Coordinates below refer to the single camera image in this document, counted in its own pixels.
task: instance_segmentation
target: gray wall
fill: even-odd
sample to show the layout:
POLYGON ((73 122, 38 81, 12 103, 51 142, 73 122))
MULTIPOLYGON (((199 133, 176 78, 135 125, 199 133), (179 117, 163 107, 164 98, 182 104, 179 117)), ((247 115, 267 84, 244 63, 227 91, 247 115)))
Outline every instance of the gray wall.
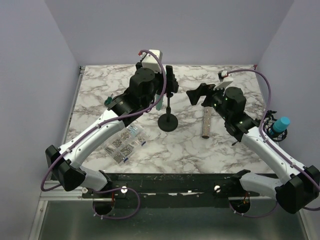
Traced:
POLYGON ((256 64, 293 0, 45 0, 82 65, 256 64))
POLYGON ((2 0, 0 33, 0 238, 23 240, 79 68, 43 0, 2 0))
MULTIPOLYGON (((281 143, 307 166, 320 169, 320 1, 295 0, 258 69, 270 81, 271 109, 288 116, 291 126, 281 143)), ((260 82, 266 95, 266 86, 260 82)), ((320 206, 320 200, 312 206, 320 206)), ((314 222, 320 213, 312 213, 314 222)))

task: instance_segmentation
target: marble table surface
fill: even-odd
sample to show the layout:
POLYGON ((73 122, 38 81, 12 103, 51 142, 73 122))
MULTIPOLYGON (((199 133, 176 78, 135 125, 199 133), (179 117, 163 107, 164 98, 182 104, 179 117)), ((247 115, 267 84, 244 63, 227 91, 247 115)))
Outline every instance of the marble table surface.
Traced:
MULTIPOLYGON (((203 107, 202 97, 191 106, 187 90, 196 89, 200 83, 218 83, 218 71, 250 68, 251 66, 174 65, 173 71, 179 83, 179 91, 171 98, 172 113, 178 118, 178 128, 163 132, 158 128, 158 118, 165 113, 167 99, 160 111, 155 108, 138 118, 149 140, 140 151, 118 165, 102 147, 98 147, 83 163, 93 170, 109 173, 237 173, 248 169, 256 173, 272 170, 242 143, 232 146, 223 119, 213 110, 209 139, 201 138, 203 107)), ((87 66, 75 103, 67 141, 92 124, 106 109, 108 96, 123 93, 135 72, 134 65, 87 66)), ((256 76, 252 72, 233 75, 232 86, 242 89, 246 99, 246 112, 252 118, 262 116, 263 98, 256 76)))

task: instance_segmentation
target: screw head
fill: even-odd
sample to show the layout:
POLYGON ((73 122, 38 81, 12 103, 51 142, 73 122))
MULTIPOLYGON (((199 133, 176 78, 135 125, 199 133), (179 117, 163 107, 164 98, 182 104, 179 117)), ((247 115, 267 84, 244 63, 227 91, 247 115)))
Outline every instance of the screw head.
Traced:
POLYGON ((121 192, 122 192, 123 194, 125 194, 126 192, 128 192, 128 189, 126 189, 126 188, 127 188, 126 186, 123 186, 122 188, 123 188, 123 189, 121 189, 121 192))
POLYGON ((83 187, 83 188, 81 189, 81 192, 82 192, 83 194, 86 194, 86 193, 88 192, 88 189, 87 189, 86 187, 83 187))
POLYGON ((220 193, 221 192, 221 187, 219 185, 215 185, 213 189, 214 189, 214 191, 216 193, 220 193))

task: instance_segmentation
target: blue bottle cap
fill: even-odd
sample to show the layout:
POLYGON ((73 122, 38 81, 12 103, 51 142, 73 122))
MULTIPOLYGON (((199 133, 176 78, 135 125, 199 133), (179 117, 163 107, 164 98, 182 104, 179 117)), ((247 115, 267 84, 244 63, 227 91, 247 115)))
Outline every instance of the blue bottle cap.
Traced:
POLYGON ((281 117, 273 124, 273 130, 276 133, 282 133, 290 125, 290 119, 286 116, 281 117))

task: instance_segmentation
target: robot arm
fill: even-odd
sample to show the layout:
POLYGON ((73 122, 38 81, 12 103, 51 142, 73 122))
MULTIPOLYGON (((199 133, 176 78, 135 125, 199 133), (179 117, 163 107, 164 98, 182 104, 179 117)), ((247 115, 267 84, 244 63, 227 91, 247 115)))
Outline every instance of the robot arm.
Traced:
POLYGON ((282 133, 271 134, 274 130, 273 126, 265 129, 263 133, 265 135, 262 137, 259 131, 259 121, 245 113, 247 100, 242 90, 233 86, 226 88, 233 82, 230 76, 223 78, 219 73, 219 78, 221 82, 218 85, 202 83, 197 89, 187 91, 191 105, 196 105, 201 96, 206 96, 202 106, 213 107, 224 119, 227 132, 238 142, 242 142, 257 153, 278 176, 278 179, 273 179, 243 170, 238 172, 233 180, 236 180, 237 186, 241 186, 245 191, 256 192, 275 199, 287 212, 296 213, 316 199, 319 192, 293 165, 303 169, 317 184, 319 184, 320 172, 314 166, 305 167, 280 148, 274 140, 282 133), (292 165, 285 161, 277 151, 291 159, 292 165))
MULTIPOLYGON (((161 61, 162 53, 159 50, 150 50, 161 61)), ((173 68, 166 66, 162 72, 157 61, 150 54, 143 54, 142 60, 136 64, 136 72, 130 78, 129 87, 113 98, 108 109, 86 130, 58 149, 53 145, 45 151, 48 165, 54 165, 52 173, 66 191, 76 187, 86 187, 95 191, 109 188, 108 176, 103 171, 93 171, 82 166, 85 159, 113 134, 121 131, 142 115, 160 95, 164 87, 165 93, 178 91, 178 83, 173 74, 173 68)))

